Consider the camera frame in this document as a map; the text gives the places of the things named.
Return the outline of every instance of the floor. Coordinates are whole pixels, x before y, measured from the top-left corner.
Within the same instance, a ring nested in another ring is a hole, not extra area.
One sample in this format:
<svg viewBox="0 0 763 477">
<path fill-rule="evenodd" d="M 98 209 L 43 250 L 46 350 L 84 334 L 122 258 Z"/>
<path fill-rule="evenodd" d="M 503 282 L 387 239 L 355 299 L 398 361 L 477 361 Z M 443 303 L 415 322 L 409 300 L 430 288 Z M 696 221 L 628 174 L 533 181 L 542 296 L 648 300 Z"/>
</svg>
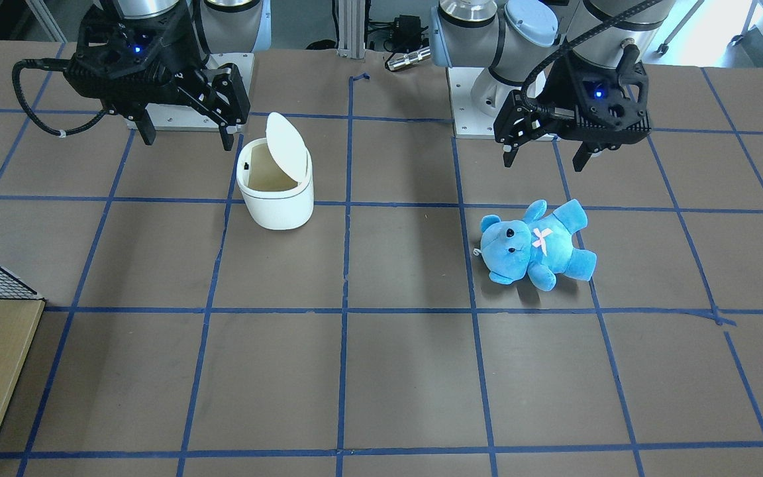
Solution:
<svg viewBox="0 0 763 477">
<path fill-rule="evenodd" d="M 30 124 L 9 64 L 56 54 L 0 42 L 0 263 L 48 297 L 0 477 L 763 476 L 763 70 L 649 66 L 657 131 L 575 173 L 454 138 L 443 70 L 265 52 L 246 142 L 282 112 L 315 167 L 277 233 L 214 135 Z M 481 217 L 570 198 L 593 281 L 492 283 Z"/>
</svg>

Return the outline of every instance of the teddy bear ear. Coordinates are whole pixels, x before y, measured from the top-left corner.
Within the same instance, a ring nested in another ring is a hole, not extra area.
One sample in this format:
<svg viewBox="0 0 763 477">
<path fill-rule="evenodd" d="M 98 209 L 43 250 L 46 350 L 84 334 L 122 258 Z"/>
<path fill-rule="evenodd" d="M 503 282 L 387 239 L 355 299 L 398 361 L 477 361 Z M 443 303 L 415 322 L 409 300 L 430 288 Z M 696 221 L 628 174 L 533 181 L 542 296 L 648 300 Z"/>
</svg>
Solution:
<svg viewBox="0 0 763 477">
<path fill-rule="evenodd" d="M 501 221 L 502 219 L 499 218 L 499 215 L 485 215 L 485 217 L 482 217 L 482 233 L 494 223 L 500 223 Z"/>
</svg>

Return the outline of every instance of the light blue robot joint cap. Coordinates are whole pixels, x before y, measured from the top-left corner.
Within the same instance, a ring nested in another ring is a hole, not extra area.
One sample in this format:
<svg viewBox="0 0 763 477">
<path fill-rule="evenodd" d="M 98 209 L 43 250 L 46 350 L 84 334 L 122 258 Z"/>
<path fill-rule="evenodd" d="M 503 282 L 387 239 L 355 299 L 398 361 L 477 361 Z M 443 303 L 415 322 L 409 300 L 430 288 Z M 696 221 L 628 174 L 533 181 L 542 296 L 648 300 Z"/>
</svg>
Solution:
<svg viewBox="0 0 763 477">
<path fill-rule="evenodd" d="M 558 18 L 538 0 L 509 0 L 505 4 L 505 16 L 512 27 L 536 45 L 552 46 L 558 32 Z"/>
</svg>

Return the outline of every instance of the black power adapter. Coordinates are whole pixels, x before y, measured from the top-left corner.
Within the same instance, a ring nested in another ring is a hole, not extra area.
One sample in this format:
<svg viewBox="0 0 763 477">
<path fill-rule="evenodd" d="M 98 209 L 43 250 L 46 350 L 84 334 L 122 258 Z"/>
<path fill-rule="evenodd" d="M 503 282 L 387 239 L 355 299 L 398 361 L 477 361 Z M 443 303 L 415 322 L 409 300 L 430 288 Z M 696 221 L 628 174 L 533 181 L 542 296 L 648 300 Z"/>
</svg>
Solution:
<svg viewBox="0 0 763 477">
<path fill-rule="evenodd" d="M 418 16 L 399 15 L 394 18 L 390 35 L 391 52 L 412 52 L 423 48 L 422 31 Z"/>
</svg>

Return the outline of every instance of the teddy bear arm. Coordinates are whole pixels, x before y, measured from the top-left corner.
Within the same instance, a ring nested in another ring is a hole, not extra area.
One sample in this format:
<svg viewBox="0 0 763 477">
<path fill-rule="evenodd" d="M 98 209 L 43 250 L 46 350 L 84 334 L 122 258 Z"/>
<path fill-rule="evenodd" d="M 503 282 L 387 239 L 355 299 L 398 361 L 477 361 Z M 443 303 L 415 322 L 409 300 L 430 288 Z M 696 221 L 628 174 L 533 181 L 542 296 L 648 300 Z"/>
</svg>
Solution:
<svg viewBox="0 0 763 477">
<path fill-rule="evenodd" d="M 528 268 L 532 283 L 540 290 L 549 291 L 555 287 L 555 274 L 541 263 L 532 263 Z"/>
</svg>

